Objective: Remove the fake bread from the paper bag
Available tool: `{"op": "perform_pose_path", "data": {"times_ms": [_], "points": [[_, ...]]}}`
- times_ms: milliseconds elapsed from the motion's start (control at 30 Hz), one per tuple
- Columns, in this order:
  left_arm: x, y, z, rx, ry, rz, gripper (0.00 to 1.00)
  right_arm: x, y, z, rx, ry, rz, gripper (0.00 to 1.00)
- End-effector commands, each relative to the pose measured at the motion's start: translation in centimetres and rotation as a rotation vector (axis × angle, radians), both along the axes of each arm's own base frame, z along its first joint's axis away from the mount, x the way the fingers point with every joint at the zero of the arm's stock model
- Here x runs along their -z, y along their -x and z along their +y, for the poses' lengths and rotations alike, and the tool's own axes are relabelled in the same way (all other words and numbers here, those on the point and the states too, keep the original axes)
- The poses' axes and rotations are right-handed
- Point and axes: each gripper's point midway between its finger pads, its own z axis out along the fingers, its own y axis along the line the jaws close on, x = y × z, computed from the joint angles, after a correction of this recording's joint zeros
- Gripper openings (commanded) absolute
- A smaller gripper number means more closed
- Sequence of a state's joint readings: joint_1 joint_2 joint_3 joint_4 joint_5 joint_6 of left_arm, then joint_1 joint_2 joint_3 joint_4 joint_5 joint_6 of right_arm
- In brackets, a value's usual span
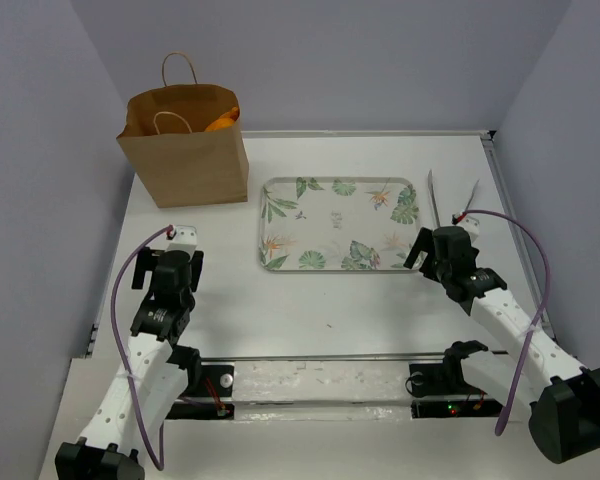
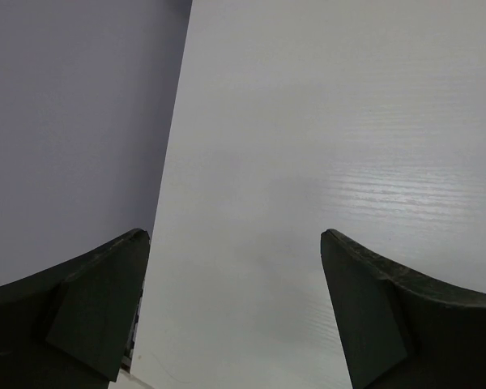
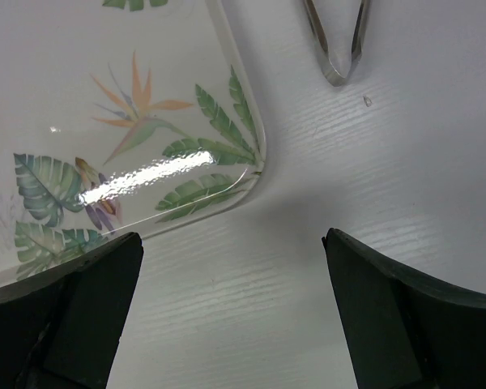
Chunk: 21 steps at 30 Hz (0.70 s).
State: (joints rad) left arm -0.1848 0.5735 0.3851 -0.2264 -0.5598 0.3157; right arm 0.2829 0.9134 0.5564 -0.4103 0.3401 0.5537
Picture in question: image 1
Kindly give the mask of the brown paper bag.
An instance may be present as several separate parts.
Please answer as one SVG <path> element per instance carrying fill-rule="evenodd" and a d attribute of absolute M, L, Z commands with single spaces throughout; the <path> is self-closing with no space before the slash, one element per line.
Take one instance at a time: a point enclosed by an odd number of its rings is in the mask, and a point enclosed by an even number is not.
<path fill-rule="evenodd" d="M 127 104 L 117 136 L 121 150 L 156 206 L 245 202 L 249 162 L 240 117 L 229 128 L 205 128 L 232 107 L 236 94 L 193 80 L 139 93 Z"/>

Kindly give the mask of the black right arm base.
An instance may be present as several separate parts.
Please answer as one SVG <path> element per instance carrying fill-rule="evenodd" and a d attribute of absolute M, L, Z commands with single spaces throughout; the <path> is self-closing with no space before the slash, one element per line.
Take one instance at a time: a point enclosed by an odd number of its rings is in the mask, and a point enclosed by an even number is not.
<path fill-rule="evenodd" d="M 461 362 L 477 353 L 488 352 L 484 344 L 472 340 L 454 342 L 437 362 L 410 363 L 405 389 L 412 397 L 414 419 L 496 417 L 502 406 L 468 384 Z"/>

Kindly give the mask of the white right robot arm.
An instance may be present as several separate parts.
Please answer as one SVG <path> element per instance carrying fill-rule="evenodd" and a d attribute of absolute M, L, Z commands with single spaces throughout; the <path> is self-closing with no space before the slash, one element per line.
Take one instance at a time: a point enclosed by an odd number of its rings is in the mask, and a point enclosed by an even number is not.
<path fill-rule="evenodd" d="M 411 365 L 407 392 L 414 398 L 486 393 L 502 407 L 496 431 L 510 419 L 525 422 L 538 450 L 555 464 L 600 449 L 600 368 L 566 353 L 494 270 L 477 266 L 477 255 L 460 226 L 421 228 L 405 264 L 440 284 L 509 360 L 477 340 L 456 341 L 440 362 Z"/>

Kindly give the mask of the metal tongs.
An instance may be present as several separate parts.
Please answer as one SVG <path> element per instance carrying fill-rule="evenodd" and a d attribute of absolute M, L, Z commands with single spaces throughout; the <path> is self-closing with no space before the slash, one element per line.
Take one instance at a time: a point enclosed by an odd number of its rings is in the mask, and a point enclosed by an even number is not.
<path fill-rule="evenodd" d="M 476 180 L 476 182 L 474 183 L 471 193 L 469 195 L 469 198 L 468 198 L 464 208 L 461 210 L 461 212 L 469 210 L 470 207 L 472 206 L 472 203 L 474 202 L 475 196 L 477 194 L 479 183 L 480 183 L 479 179 Z M 427 174 L 427 189 L 428 189 L 429 200 L 431 202 L 431 208 L 432 208 L 432 212 L 433 212 L 434 227 L 439 228 L 439 227 L 441 227 L 441 218 L 440 218 L 440 213 L 439 213 L 439 208 L 438 208 L 438 203 L 437 203 L 437 198 L 436 198 L 435 182 L 434 182 L 434 176 L 433 176 L 432 169 L 430 169 Z"/>

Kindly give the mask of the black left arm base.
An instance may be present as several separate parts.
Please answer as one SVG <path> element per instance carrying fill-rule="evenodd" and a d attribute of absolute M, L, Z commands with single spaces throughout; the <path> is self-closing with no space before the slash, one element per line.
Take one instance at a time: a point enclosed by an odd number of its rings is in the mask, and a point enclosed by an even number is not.
<path fill-rule="evenodd" d="M 224 421 L 232 420 L 234 365 L 203 363 L 201 378 L 195 386 L 188 386 L 176 400 L 167 415 L 168 420 Z"/>

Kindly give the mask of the long scored fake baguette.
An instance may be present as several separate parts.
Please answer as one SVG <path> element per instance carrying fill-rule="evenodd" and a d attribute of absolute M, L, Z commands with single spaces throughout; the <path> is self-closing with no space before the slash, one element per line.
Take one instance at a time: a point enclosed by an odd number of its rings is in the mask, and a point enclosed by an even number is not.
<path fill-rule="evenodd" d="M 211 122 L 206 128 L 205 132 L 212 132 L 229 128 L 234 125 L 240 117 L 240 108 L 232 107 L 229 111 L 221 114 L 217 119 Z"/>

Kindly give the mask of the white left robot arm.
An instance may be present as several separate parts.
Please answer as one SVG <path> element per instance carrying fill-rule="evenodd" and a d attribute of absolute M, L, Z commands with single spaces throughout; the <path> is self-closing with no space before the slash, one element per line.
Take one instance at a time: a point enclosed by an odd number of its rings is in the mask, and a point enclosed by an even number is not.
<path fill-rule="evenodd" d="M 164 422 L 181 395 L 201 383 L 197 349 L 180 336 L 195 307 L 203 253 L 177 243 L 164 251 L 137 253 L 132 286 L 149 287 L 126 342 L 118 342 L 121 365 L 88 425 L 55 456 L 60 479 L 142 479 L 144 456 L 163 470 Z"/>

